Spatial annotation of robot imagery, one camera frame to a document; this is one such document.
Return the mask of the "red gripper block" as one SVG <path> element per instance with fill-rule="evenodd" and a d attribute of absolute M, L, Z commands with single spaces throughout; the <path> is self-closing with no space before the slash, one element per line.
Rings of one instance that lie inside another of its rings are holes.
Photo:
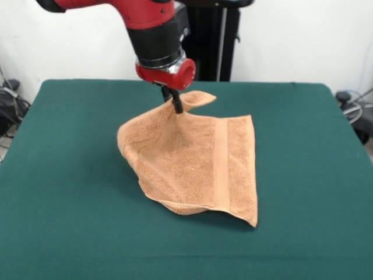
<path fill-rule="evenodd" d="M 146 68 L 140 63 L 135 64 L 137 75 L 144 81 L 161 85 L 164 102 L 173 98 L 175 112 L 184 112 L 178 90 L 185 90 L 195 79 L 196 65 L 189 58 L 181 58 L 176 64 L 166 68 Z"/>

